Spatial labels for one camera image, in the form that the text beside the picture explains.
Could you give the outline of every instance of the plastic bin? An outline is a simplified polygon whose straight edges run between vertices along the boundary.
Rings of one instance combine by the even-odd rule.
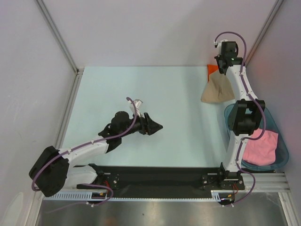
[[[228,116],[229,116],[233,106],[234,106],[234,104],[227,106],[224,111],[225,122],[226,122],[227,128],[228,128]],[[242,160],[242,166],[245,168],[248,168],[250,170],[255,170],[255,171],[275,170],[275,169],[284,167],[288,161],[288,157],[289,157],[288,150],[287,150],[284,140],[279,132],[279,129],[278,129],[277,125],[275,124],[275,121],[267,108],[265,108],[264,114],[265,114],[265,117],[267,120],[267,128],[266,129],[278,133],[278,143],[277,143],[277,148],[276,148],[276,161],[273,164],[268,165],[268,166],[256,166],[254,164],[251,164],[251,163],[248,163],[248,162]],[[261,128],[261,129],[263,128],[263,120],[261,120],[259,128]]]

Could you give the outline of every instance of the white table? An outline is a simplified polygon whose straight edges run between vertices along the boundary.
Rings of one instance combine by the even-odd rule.
[[[164,128],[124,137],[112,152],[83,164],[219,167],[229,142],[223,111],[234,101],[202,103],[206,83],[206,67],[86,67],[63,147],[91,140],[118,111],[131,115],[131,97]]]

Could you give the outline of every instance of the orange object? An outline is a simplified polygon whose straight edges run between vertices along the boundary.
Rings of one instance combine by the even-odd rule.
[[[217,65],[207,65],[207,69],[208,69],[208,81],[209,81],[209,76],[213,72],[216,72],[218,70],[218,66]]]

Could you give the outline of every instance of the brown cloth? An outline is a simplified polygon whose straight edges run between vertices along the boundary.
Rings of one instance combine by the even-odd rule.
[[[219,71],[210,74],[201,101],[204,103],[220,103],[234,98],[233,89],[227,76],[220,74]]]

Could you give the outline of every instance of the pink towel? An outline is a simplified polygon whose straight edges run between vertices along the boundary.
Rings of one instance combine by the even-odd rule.
[[[258,137],[262,129],[254,131],[251,137]],[[278,134],[266,130],[259,140],[249,140],[243,155],[243,160],[257,166],[267,166],[275,162]]]

